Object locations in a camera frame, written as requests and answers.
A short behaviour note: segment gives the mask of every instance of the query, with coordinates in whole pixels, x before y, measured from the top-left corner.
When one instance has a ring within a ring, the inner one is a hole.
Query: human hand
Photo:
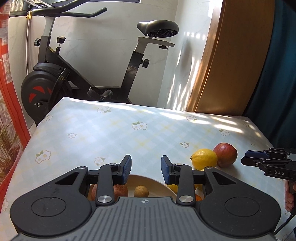
[[[296,191],[296,183],[294,183],[293,189]],[[285,180],[285,209],[290,212],[294,207],[294,195],[289,191],[289,181]]]

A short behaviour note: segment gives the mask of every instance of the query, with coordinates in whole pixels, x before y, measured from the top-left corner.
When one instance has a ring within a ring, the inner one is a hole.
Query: black saddle
[[[179,32],[178,24],[168,20],[140,22],[137,28],[145,35],[153,38],[169,38]]]

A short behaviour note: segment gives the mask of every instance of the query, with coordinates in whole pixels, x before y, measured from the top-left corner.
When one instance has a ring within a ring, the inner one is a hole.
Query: wooden panel
[[[215,39],[207,39],[187,111],[243,113],[264,65],[273,19],[273,0],[223,1],[219,23],[211,22],[213,31],[217,26],[211,33]]]

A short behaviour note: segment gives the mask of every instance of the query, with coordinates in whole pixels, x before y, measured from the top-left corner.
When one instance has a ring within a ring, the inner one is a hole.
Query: floor
[[[30,127],[29,129],[29,133],[30,133],[30,136],[32,137],[32,135],[34,134],[34,131],[36,130],[36,124],[33,123],[33,125]]]

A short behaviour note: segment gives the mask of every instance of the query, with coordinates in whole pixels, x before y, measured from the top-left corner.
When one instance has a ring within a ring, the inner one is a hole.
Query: table
[[[16,235],[9,217],[16,198],[78,166],[98,169],[129,154],[131,174],[164,183],[163,155],[172,163],[192,166],[190,156],[195,151],[213,149],[221,142],[238,151],[237,161],[223,171],[273,196],[282,209],[282,224],[289,215],[284,209],[283,180],[240,162],[247,150],[272,147],[250,119],[65,97],[38,125],[16,167],[0,215],[1,240]],[[295,226],[293,219],[278,238],[286,238]]]

